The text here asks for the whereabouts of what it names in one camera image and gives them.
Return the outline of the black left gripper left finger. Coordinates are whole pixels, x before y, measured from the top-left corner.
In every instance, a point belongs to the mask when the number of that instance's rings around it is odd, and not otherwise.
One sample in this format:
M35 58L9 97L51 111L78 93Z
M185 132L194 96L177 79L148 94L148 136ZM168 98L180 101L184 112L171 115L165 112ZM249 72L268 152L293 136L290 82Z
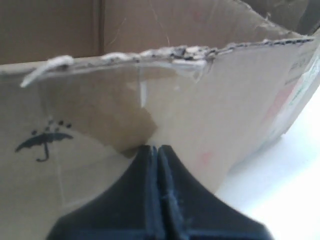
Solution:
M124 174L106 191L60 217L48 240L157 240L157 150L143 145Z

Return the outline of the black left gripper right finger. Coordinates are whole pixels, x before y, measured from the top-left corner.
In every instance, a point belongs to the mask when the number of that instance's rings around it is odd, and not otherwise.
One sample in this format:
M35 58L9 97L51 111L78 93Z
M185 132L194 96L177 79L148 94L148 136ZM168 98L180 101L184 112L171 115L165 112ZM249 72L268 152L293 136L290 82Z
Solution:
M268 229L197 181L173 148L158 149L158 186L168 240L271 240Z

